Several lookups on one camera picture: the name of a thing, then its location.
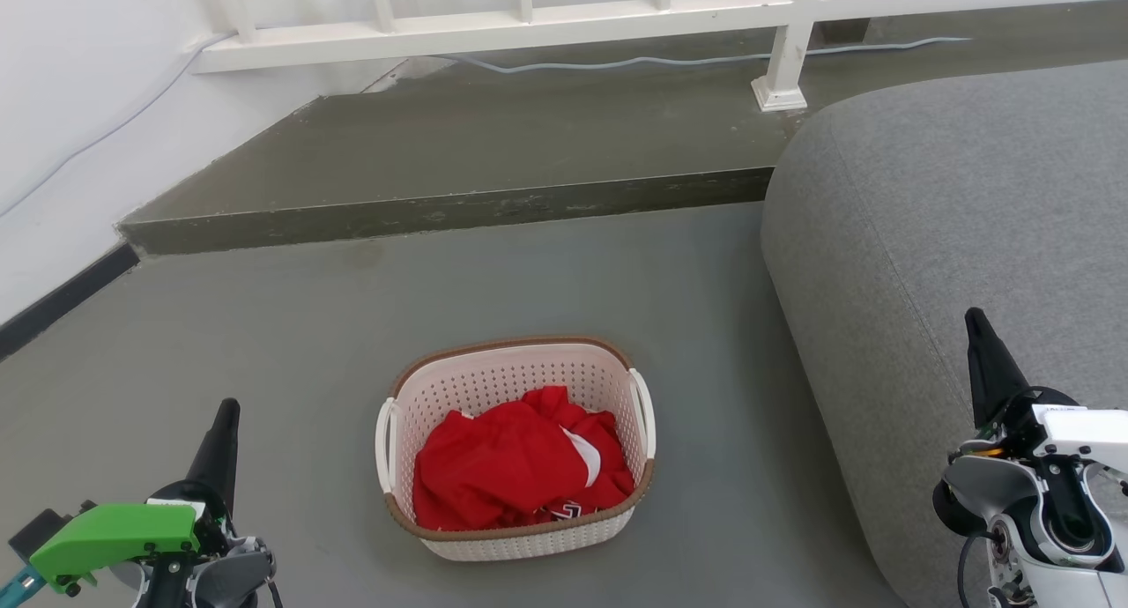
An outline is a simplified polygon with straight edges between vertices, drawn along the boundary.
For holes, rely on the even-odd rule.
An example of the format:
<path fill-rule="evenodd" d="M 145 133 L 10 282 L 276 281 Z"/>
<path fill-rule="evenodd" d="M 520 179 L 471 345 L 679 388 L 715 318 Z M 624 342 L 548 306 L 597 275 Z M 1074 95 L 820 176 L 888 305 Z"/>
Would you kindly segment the grey concrete step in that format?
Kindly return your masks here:
<path fill-rule="evenodd" d="M 926 79 L 1128 59 L 1128 0 L 817 26 L 807 107 L 763 113 L 773 30 L 431 59 L 310 102 L 120 224 L 141 256 L 250 249 L 759 201 L 835 102 Z"/>

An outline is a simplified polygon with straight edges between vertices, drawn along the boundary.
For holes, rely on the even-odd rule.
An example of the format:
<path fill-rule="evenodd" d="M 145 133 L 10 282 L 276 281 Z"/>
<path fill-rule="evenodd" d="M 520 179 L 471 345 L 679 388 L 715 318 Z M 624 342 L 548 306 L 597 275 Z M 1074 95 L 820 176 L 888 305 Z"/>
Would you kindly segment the black baseboard strip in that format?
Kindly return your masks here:
<path fill-rule="evenodd" d="M 70 277 L 65 284 L 15 315 L 0 327 L 0 362 L 39 337 L 52 324 L 91 299 L 102 288 L 127 274 L 138 263 L 140 258 L 133 247 L 127 243 L 116 244 L 114 249 Z"/>

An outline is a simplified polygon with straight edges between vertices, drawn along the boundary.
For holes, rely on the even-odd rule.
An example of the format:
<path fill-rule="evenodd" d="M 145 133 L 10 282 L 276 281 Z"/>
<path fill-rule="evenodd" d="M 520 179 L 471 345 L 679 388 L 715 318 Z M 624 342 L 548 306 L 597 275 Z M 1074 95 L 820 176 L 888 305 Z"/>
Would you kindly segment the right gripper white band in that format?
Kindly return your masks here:
<path fill-rule="evenodd" d="M 964 327 L 976 435 L 948 455 L 950 466 L 982 458 L 1033 469 L 1064 458 L 1128 482 L 1128 411 L 1089 409 L 1056 389 L 1030 386 L 982 309 L 968 309 Z"/>

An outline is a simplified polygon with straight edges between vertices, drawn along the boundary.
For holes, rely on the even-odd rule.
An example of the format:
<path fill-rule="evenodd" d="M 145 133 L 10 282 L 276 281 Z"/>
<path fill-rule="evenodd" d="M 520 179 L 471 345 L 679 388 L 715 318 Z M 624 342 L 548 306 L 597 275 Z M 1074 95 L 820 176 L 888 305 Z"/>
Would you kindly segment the white wooden railing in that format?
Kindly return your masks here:
<path fill-rule="evenodd" d="M 774 27 L 766 73 L 751 87 L 761 111 L 778 113 L 807 105 L 797 79 L 816 23 L 1094 1 L 1103 0 L 631 0 L 548 7 L 518 0 L 512 11 L 404 18 L 395 14 L 391 0 L 374 0 L 370 21 L 258 27 L 245 0 L 220 0 L 233 35 L 202 49 L 192 70 L 205 74 L 368 59 L 453 56 L 472 51 Z"/>

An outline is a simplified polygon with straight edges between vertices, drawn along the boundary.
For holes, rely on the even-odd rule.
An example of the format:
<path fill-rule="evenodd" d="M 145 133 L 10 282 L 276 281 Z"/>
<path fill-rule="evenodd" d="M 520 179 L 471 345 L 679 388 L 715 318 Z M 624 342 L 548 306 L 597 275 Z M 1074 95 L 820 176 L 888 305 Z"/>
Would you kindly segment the white perforated laundry basket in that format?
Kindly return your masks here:
<path fill-rule="evenodd" d="M 390 514 L 444 559 L 535 559 L 616 537 L 653 479 L 656 412 L 603 340 L 504 340 L 399 376 L 374 431 Z"/>

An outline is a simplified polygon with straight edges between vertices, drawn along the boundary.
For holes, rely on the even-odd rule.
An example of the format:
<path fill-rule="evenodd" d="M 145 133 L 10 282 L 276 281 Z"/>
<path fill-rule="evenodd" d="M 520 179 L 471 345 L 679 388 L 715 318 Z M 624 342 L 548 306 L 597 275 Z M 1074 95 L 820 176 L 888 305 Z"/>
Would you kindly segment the red sports garment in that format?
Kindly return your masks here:
<path fill-rule="evenodd" d="M 545 386 L 472 417 L 448 412 L 412 476 L 428 530 L 561 523 L 615 508 L 635 492 L 613 412 L 590 412 Z"/>

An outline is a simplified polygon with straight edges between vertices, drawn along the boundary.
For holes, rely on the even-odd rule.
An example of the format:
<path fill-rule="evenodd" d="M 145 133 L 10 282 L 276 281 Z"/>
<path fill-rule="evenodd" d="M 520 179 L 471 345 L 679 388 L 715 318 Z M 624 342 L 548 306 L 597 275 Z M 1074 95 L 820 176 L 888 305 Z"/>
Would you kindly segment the grey fabric sofa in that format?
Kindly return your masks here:
<path fill-rule="evenodd" d="M 1128 59 L 819 111 L 761 246 L 876 567 L 908 608 L 960 608 L 931 496 L 973 435 L 964 312 L 1028 382 L 1128 411 Z"/>

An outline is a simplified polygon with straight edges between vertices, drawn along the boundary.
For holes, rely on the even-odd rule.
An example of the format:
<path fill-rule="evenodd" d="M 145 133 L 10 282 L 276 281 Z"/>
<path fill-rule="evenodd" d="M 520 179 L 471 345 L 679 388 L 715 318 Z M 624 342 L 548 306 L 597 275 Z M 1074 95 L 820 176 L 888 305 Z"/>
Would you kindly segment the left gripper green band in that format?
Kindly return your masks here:
<path fill-rule="evenodd" d="M 85 504 L 30 557 L 30 584 L 74 597 L 98 569 L 136 565 L 142 594 L 187 596 L 195 569 L 231 550 L 241 404 L 224 398 L 186 479 L 141 503 Z"/>

